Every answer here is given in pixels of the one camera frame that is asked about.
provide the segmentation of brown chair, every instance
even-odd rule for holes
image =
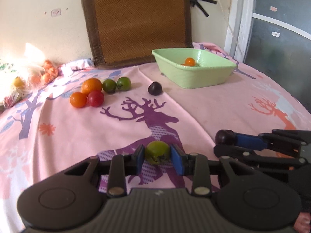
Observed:
[[[153,49],[192,47],[189,0],[82,0],[95,66],[154,62]]]

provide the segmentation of wall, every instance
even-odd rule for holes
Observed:
[[[221,1],[228,18],[231,0]],[[200,3],[210,16],[192,9],[193,41],[224,47],[227,24],[219,5]],[[61,15],[51,17],[57,8]],[[0,15],[2,63],[17,62],[25,55],[59,63],[91,58],[81,0],[0,0]]]

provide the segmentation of gray door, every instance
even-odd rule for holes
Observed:
[[[311,112],[311,0],[255,0],[244,62]]]

